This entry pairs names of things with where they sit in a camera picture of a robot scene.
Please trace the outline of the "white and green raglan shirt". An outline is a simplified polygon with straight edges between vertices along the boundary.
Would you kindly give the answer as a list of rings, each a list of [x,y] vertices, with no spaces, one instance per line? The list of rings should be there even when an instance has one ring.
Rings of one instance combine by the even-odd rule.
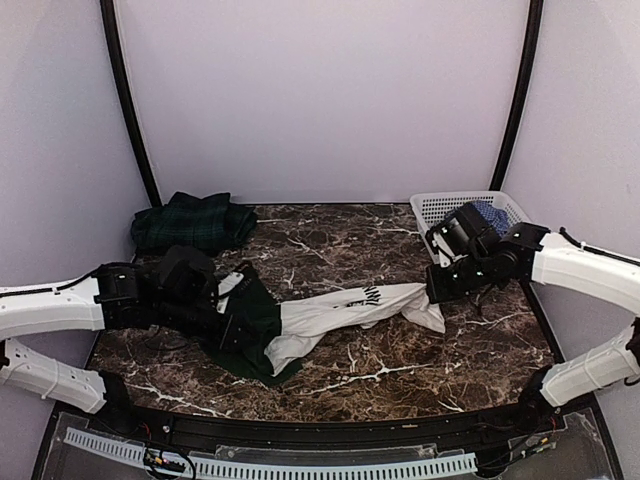
[[[369,329],[400,314],[426,329],[445,331],[441,310],[430,302],[421,283],[366,286],[278,302],[252,264],[244,262],[221,279],[219,294],[218,312],[227,317],[239,314],[252,333],[248,343],[234,352],[207,340],[199,342],[200,349],[234,376],[266,386],[295,375],[302,368],[301,359],[334,330]]]

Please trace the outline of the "black curved front rail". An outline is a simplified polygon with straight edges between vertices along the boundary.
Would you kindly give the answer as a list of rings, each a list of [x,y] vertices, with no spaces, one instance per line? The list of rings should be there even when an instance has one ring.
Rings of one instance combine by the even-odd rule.
[[[516,407],[490,408],[413,419],[365,422],[269,422],[170,413],[144,407],[136,418],[156,441],[186,450],[213,451],[222,445],[302,450],[384,448],[434,443],[481,448],[526,435],[508,422]]]

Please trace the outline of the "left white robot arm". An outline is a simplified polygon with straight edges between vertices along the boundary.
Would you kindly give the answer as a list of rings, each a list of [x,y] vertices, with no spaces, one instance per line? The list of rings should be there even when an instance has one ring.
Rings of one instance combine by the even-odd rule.
[[[206,340],[222,351],[251,336],[246,321],[223,309],[245,276],[224,277],[197,267],[146,274],[124,263],[103,265],[66,284],[1,292],[1,382],[53,399],[103,421],[120,436],[141,427],[120,376],[82,370],[33,351],[20,337],[67,330],[110,331],[164,327]]]

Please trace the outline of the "right black frame post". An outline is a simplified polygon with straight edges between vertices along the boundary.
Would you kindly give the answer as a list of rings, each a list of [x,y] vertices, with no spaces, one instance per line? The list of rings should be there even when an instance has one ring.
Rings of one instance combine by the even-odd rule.
[[[507,176],[528,96],[542,25],[543,9],[543,0],[529,1],[520,63],[504,135],[489,184],[490,191],[500,191]]]

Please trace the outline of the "dark green plaid garment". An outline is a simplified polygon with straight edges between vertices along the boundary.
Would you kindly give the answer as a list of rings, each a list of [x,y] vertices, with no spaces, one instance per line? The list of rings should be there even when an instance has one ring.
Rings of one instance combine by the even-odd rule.
[[[167,204],[137,212],[130,236],[141,253],[180,245],[216,254],[244,246],[257,221],[255,210],[233,203],[228,192],[204,198],[177,192]]]

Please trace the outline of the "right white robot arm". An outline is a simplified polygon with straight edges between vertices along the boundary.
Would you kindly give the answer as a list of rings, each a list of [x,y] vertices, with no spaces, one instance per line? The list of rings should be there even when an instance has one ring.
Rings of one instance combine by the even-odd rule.
[[[564,229],[521,222],[501,238],[476,236],[461,254],[430,266],[426,293],[434,304],[459,300],[512,280],[577,291],[639,313],[638,260],[573,239]],[[639,379],[639,324],[572,360],[537,370],[510,413],[521,434],[534,432],[572,400],[618,381]]]

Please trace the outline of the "left black frame post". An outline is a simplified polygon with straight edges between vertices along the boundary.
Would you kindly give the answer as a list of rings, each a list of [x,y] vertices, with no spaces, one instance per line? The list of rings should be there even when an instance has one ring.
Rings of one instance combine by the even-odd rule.
[[[112,0],[100,0],[99,7],[112,76],[136,167],[150,205],[159,207],[162,205],[162,199],[146,151],[129,84],[124,51],[119,35],[116,3]]]

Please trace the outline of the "white plastic laundry basket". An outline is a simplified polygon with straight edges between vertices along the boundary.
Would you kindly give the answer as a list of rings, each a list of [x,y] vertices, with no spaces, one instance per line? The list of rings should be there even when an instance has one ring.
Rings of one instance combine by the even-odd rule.
[[[531,221],[515,200],[500,191],[459,191],[412,195],[409,202],[416,217],[417,230],[434,264],[439,263],[439,257],[427,239],[427,231],[441,222],[448,213],[472,201],[483,201],[504,211],[507,216],[508,228],[519,222]]]

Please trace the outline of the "black frame post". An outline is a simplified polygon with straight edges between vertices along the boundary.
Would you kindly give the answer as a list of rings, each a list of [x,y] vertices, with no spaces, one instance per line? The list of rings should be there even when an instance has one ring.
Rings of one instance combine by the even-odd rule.
[[[543,9],[543,0],[529,1],[520,63],[504,135],[489,184],[490,191],[500,191],[507,176],[528,96],[542,25]]]
[[[119,35],[116,3],[112,0],[100,0],[99,7],[112,76],[136,167],[150,205],[159,207],[162,205],[162,199],[146,151],[129,84],[124,51]]]

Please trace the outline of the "blue checkered shirt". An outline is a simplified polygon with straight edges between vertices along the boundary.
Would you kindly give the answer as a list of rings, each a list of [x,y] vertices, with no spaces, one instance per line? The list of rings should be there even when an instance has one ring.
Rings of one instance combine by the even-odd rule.
[[[481,200],[473,201],[472,205],[500,237],[507,233],[509,218],[504,210],[495,208],[491,203]]]

